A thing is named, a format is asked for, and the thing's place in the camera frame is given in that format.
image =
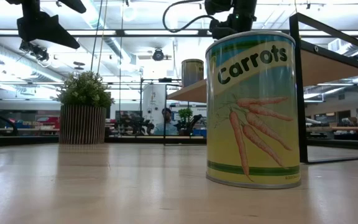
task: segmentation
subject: carrot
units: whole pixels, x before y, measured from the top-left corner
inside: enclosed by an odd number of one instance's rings
[[[245,124],[242,126],[242,132],[244,135],[252,142],[254,143],[258,148],[266,152],[268,155],[270,155],[271,158],[276,161],[276,163],[282,167],[284,167],[283,162],[281,161],[281,158],[273,151],[273,149],[268,146],[252,129],[251,126]]]
[[[251,180],[251,178],[249,177],[249,166],[248,166],[248,159],[246,153],[246,145],[244,144],[244,140],[242,138],[242,131],[241,131],[240,121],[237,113],[231,110],[229,115],[229,120],[234,131],[234,136],[236,137],[237,146],[239,147],[242,170],[244,171],[244,174]]]
[[[264,106],[259,106],[259,105],[249,105],[246,106],[246,108],[256,114],[261,114],[261,115],[265,115],[265,116],[272,116],[274,118],[278,118],[278,119],[282,119],[284,121],[292,121],[293,119],[290,118],[289,116],[285,116],[279,113],[274,112],[274,110],[271,110],[269,108],[266,108]]]
[[[271,98],[241,98],[237,100],[237,105],[246,107],[251,104],[267,105],[272,103],[280,103],[287,100],[288,97],[271,97]]]
[[[284,140],[274,130],[270,129],[256,114],[248,112],[246,113],[246,119],[250,125],[267,136],[270,136],[272,139],[277,140],[286,150],[292,151],[292,149],[285,144]]]

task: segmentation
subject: green stripe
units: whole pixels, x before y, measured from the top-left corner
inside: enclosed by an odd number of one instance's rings
[[[251,47],[255,47],[256,45],[259,44],[263,44],[265,42],[268,42],[267,40],[256,40],[256,41],[250,41],[250,42],[239,42],[236,44],[232,44],[232,45],[227,45],[221,49],[216,49],[212,52],[211,57],[217,55],[217,54],[222,54],[222,53],[226,53],[226,52],[230,52],[233,51],[235,49],[249,49]]]
[[[241,166],[220,164],[217,162],[208,161],[208,167],[214,170],[228,172],[232,174],[244,174]],[[299,173],[299,166],[287,167],[250,167],[249,175],[261,175],[261,176],[283,176],[294,175]]]

